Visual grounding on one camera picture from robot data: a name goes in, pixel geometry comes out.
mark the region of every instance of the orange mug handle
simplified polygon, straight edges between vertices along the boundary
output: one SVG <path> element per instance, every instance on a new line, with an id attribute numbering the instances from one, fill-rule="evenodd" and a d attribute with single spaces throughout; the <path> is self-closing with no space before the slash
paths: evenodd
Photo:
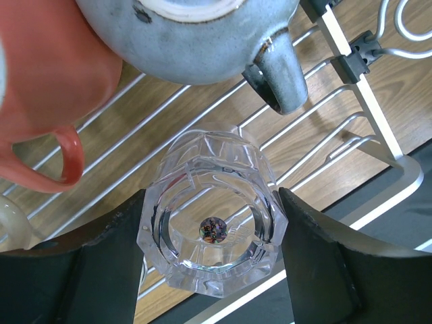
<path id="1" fill-rule="evenodd" d="M 56 193 L 71 189 L 84 171 L 84 150 L 73 126 L 57 128 L 53 134 L 63 154 L 63 171 L 60 180 L 54 180 L 33 170 L 12 151 L 10 143 L 0 144 L 0 178 L 34 191 Z"/>

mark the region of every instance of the wooden table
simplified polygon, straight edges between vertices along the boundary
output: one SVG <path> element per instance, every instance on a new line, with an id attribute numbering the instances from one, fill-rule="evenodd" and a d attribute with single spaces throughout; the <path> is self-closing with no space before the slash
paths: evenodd
<path id="1" fill-rule="evenodd" d="M 421 44 L 409 43 L 397 35 L 392 19 L 390 19 L 395 4 L 396 1 L 391 1 L 387 30 L 381 44 L 384 47 L 400 47 L 411 51 L 431 48 L 432 42 L 430 41 Z M 375 31 L 378 7 L 378 0 L 361 2 L 345 0 L 336 7 L 335 14 L 348 39 L 353 39 L 367 29 Z M 412 0 L 406 8 L 404 17 L 409 28 L 415 32 L 424 32 L 430 28 L 428 25 L 431 16 L 432 7 L 428 1 Z M 296 37 L 311 26 L 304 12 L 299 9 L 290 29 L 293 37 Z M 330 50 L 320 32 L 301 43 L 297 51 L 305 72 L 330 56 Z M 125 63 L 119 89 L 139 75 L 139 71 Z M 409 153 L 432 138 L 432 92 L 430 91 L 432 59 L 410 61 L 397 57 L 383 57 L 371 66 L 371 74 L 367 78 L 405 153 Z M 36 215 L 31 220 L 32 225 L 41 234 L 48 236 L 240 80 L 241 77 L 237 77 L 212 86 L 193 86 L 185 91 L 179 99 L 166 107 L 145 127 L 137 131 L 103 162 L 88 172 L 73 190 L 60 195 Z M 285 117 L 268 110 L 252 122 L 246 130 L 259 142 L 263 142 L 340 85 L 342 83 L 338 75 L 331 66 L 327 66 L 308 80 L 310 96 L 308 103 L 301 110 Z M 95 161 L 180 87 L 178 84 L 171 84 L 150 76 L 139 81 L 135 87 L 81 132 L 80 136 L 86 151 L 86 164 L 90 165 Z M 262 100 L 246 85 L 203 117 L 200 122 L 219 121 L 237 124 L 262 105 Z M 332 100 L 331 104 L 313 113 L 301 126 L 294 128 L 266 149 L 265 154 L 276 175 L 283 173 L 329 131 L 358 109 L 358 102 L 354 95 L 351 92 L 344 92 Z M 372 133 L 367 122 L 361 119 L 355 121 L 350 129 L 360 135 Z M 341 137 L 332 140 L 282 185 L 290 187 L 303 178 L 322 164 L 326 154 L 340 143 L 342 143 Z M 34 165 L 55 145 L 53 137 L 47 136 L 16 145 L 15 151 L 29 165 Z M 148 186 L 164 151 L 161 150 L 148 163 L 137 169 L 66 230 L 71 230 L 106 213 L 139 188 Z M 386 167 L 384 163 L 362 152 L 354 152 L 311 183 L 301 187 L 297 194 L 315 208 L 323 209 L 364 183 L 384 167 Z M 61 171 L 60 154 L 50 159 L 41 170 L 46 174 L 59 174 Z M 0 189 L 4 191 L 9 185 L 7 182 L 1 182 Z M 9 197 L 18 203 L 26 213 L 31 213 L 50 195 L 17 188 Z M 160 278 L 156 271 L 152 272 L 143 289 L 153 285 Z M 148 323 L 189 295 L 188 292 L 168 288 L 165 284 L 161 285 L 138 303 L 136 323 Z"/>

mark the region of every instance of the clear glass cup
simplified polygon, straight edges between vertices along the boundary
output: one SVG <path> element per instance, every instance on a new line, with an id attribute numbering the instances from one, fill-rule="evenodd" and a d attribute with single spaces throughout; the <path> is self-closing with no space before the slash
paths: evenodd
<path id="1" fill-rule="evenodd" d="M 236 126 L 205 124 L 162 159 L 138 245 L 169 286 L 223 298 L 270 274 L 288 220 L 253 142 Z"/>

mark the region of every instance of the mug handle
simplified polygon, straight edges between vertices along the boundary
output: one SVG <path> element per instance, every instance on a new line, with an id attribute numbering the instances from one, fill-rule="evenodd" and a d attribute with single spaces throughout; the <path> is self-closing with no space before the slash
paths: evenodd
<path id="1" fill-rule="evenodd" d="M 289 114 L 306 102 L 308 88 L 287 28 L 269 37 L 243 72 L 244 78 L 276 112 Z"/>
<path id="2" fill-rule="evenodd" d="M 0 145 L 0 177 L 39 192 L 56 193 L 71 189 L 84 171 L 80 137 L 73 126 L 61 126 L 53 134 L 63 154 L 60 180 L 51 179 L 25 165 L 12 151 L 10 143 Z"/>

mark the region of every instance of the metal wire rack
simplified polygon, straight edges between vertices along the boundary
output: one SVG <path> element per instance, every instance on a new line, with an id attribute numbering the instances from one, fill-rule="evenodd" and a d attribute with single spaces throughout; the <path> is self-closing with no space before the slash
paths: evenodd
<path id="1" fill-rule="evenodd" d="M 294 41 L 294 46 L 301 43 L 303 40 L 308 38 L 315 32 L 322 32 L 325 40 L 328 42 L 333 54 L 337 55 L 349 55 L 351 53 L 350 45 L 342 32 L 338 21 L 336 20 L 331 8 L 327 6 L 327 13 L 323 15 L 317 22 L 316 26 L 313 26 L 307 30 L 302 36 Z M 317 64 L 313 69 L 307 72 L 304 77 L 306 79 L 310 78 L 317 72 L 319 72 L 326 65 L 330 64 L 331 57 L 323 60 Z M 99 109 L 97 112 L 93 113 L 78 129 L 78 133 L 83 131 L 88 127 L 94 120 L 96 120 L 100 115 L 102 115 L 114 102 L 126 94 L 132 87 L 134 87 L 141 79 L 145 77 L 145 74 L 141 74 L 136 77 L 131 83 L 121 89 L 104 107 Z M 204 116 L 209 114 L 214 109 L 232 96 L 235 92 L 245 86 L 247 82 L 245 80 L 240 81 L 226 93 L 220 96 L 214 103 L 209 105 L 207 108 L 202 110 L 195 118 L 190 120 L 180 131 L 175 133 L 171 138 L 168 138 L 165 142 L 155 148 L 150 154 L 143 157 L 135 166 L 125 172 L 120 178 L 106 187 L 100 194 L 94 197 L 89 203 L 84 205 L 77 213 L 72 215 L 65 223 L 59 226 L 55 231 L 53 231 L 47 239 L 54 238 L 60 234 L 67 226 L 75 222 L 79 217 L 81 217 L 85 212 L 91 209 L 95 204 L 97 204 L 101 199 L 107 196 L 112 190 L 117 188 L 122 182 L 124 182 L 128 177 L 139 170 L 145 163 L 149 162 L 153 157 L 155 157 L 164 148 L 169 146 L 178 136 L 180 136 L 189 127 L 193 126 L 196 122 L 199 122 Z M 168 106 L 176 101 L 180 96 L 182 96 L 190 86 L 182 86 L 179 90 L 173 93 L 162 105 L 157 107 L 149 116 L 141 120 L 133 129 L 131 129 L 125 136 L 120 138 L 112 147 L 107 149 L 99 158 L 93 161 L 84 170 L 84 174 L 90 172 L 94 169 L 101 161 L 107 158 L 112 152 L 119 148 L 125 141 L 127 141 L 131 136 L 133 136 L 137 131 L 145 127 L 153 118 L 155 118 L 160 112 L 165 110 Z M 347 139 L 343 144 L 337 147 L 334 151 L 327 155 L 325 162 L 316 168 L 313 172 L 308 174 L 305 178 L 294 184 L 290 190 L 296 191 L 306 183 L 310 182 L 312 179 L 317 177 L 319 174 L 324 172 L 326 169 L 342 160 L 344 157 L 349 155 L 354 150 L 361 150 L 372 157 L 381 160 L 393 167 L 397 167 L 403 171 L 401 178 L 386 190 L 378 194 L 376 197 L 372 198 L 370 201 L 360 206 L 349 215 L 345 216 L 341 222 L 349 225 L 350 227 L 359 230 L 366 224 L 372 222 L 378 216 L 382 215 L 388 209 L 392 208 L 394 205 L 398 204 L 400 201 L 404 200 L 407 196 L 412 194 L 421 184 L 423 180 L 423 173 L 420 165 L 409 156 L 403 155 L 397 140 L 395 139 L 387 120 L 369 86 L 364 75 L 360 76 L 360 82 L 357 84 L 346 84 L 334 91 L 330 92 L 327 96 L 323 97 L 317 104 L 311 107 L 308 111 L 304 112 L 302 115 L 298 116 L 294 121 L 290 122 L 288 125 L 283 127 L 278 133 L 274 134 L 268 140 L 264 141 L 260 145 L 260 150 L 265 150 L 269 148 L 273 143 L 278 141 L 283 135 L 287 134 L 290 130 L 300 125 L 306 118 L 311 114 L 316 112 L 322 106 L 326 105 L 332 99 L 337 97 L 339 94 L 351 91 L 356 96 L 360 106 L 361 111 L 349 115 L 340 125 L 338 125 L 333 131 L 326 135 L 322 140 L 320 140 L 305 156 L 298 160 L 289 170 L 285 171 L 278 179 L 277 185 L 280 185 L 284 180 L 290 177 L 300 166 L 304 165 L 316 152 L 323 148 L 332 138 L 337 136 L 342 130 L 358 118 L 366 118 L 374 134 L 369 134 L 368 136 L 359 136 L 352 134 L 349 139 Z M 266 112 L 270 107 L 268 105 L 262 106 L 260 109 L 255 111 L 253 114 L 248 116 L 244 121 L 242 121 L 238 126 L 240 129 L 245 128 L 252 121 L 260 118 L 260 116 Z M 60 150 L 59 147 L 53 149 L 44 159 L 39 161 L 33 166 L 33 169 L 41 168 L 55 153 Z M 17 188 L 16 185 L 10 186 L 3 194 L 9 195 Z M 61 193 L 51 195 L 44 203 L 35 208 L 29 215 L 28 218 L 32 219 L 38 215 L 42 210 L 49 206 L 54 200 L 56 200 Z M 0 242 L 7 239 L 7 236 L 3 236 Z M 148 269 L 148 273 L 155 270 L 154 267 Z M 271 276 L 265 278 L 264 280 L 245 288 L 241 292 L 230 296 L 224 300 L 208 308 L 205 312 L 197 315 L 187 323 L 215 323 L 224 316 L 230 314 L 252 298 L 258 296 L 260 293 L 269 289 L 271 286 L 275 285 L 277 282 L 285 278 L 284 264 L 279 262 L 276 264 L 275 269 Z M 147 288 L 145 291 L 138 295 L 138 300 L 146 296 L 153 290 L 157 289 L 161 284 L 165 282 L 164 279 L 159 280 L 157 283 L 153 284 L 151 287 Z"/>

